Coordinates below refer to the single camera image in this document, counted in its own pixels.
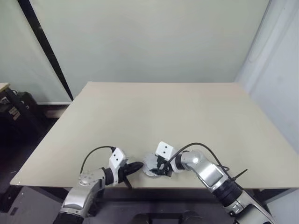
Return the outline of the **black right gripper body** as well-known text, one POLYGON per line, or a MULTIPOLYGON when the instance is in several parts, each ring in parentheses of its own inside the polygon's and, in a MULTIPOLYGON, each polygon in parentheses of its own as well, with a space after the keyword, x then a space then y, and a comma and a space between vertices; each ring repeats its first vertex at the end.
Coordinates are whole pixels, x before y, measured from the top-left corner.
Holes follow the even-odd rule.
POLYGON ((167 160, 162 157, 162 156, 158 156, 157 158, 157 168, 161 169, 162 171, 166 171, 166 172, 170 172, 170 176, 172 175, 172 168, 171 165, 168 164, 167 165, 167 160))

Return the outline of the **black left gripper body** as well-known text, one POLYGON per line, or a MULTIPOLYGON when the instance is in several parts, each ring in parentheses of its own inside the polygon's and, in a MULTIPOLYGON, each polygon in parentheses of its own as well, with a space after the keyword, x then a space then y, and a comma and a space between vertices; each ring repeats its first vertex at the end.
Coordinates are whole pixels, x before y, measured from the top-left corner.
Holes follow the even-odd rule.
POLYGON ((118 183, 124 183, 128 189, 132 188, 131 183, 129 182, 127 176, 130 175, 130 164, 125 164, 124 166, 120 167, 118 170, 118 183))

